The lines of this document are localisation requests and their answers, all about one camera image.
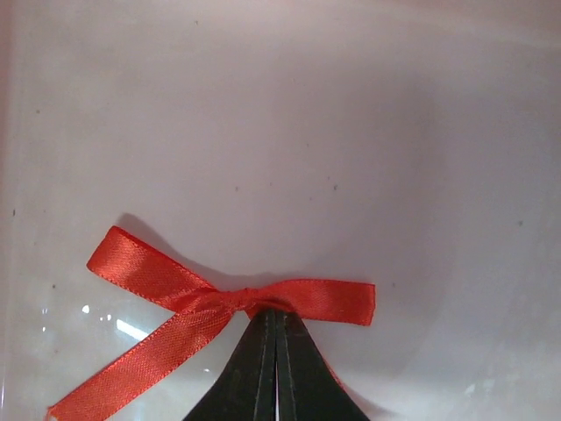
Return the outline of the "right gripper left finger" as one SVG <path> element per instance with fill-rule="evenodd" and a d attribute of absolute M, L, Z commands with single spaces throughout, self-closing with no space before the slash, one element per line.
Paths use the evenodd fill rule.
<path fill-rule="evenodd" d="M 276 412 L 276 321 L 263 310 L 244 334 L 214 385 L 185 421 L 270 421 Z"/>

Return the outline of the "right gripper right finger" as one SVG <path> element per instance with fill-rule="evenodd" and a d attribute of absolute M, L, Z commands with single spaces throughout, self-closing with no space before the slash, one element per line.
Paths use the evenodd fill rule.
<path fill-rule="evenodd" d="M 366 420 L 331 373 L 300 317 L 277 311 L 275 322 L 279 419 Z"/>

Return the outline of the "red ribbon bow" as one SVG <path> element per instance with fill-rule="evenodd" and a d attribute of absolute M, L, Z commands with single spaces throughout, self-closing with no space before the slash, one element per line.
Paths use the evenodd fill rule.
<path fill-rule="evenodd" d="M 106 420 L 206 347 L 243 311 L 291 310 L 304 319 L 368 326 L 371 283 L 303 278 L 222 291 L 120 227 L 111 227 L 87 268 L 120 289 L 172 311 L 137 345 L 48 408 L 46 419 Z"/>

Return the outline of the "pink plastic basket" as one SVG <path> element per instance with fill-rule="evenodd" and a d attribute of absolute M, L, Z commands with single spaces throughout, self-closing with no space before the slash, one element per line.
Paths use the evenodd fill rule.
<path fill-rule="evenodd" d="M 557 1 L 4 1 L 1 417 L 168 312 L 113 225 L 218 288 L 372 282 L 309 330 L 373 420 L 560 417 Z"/>

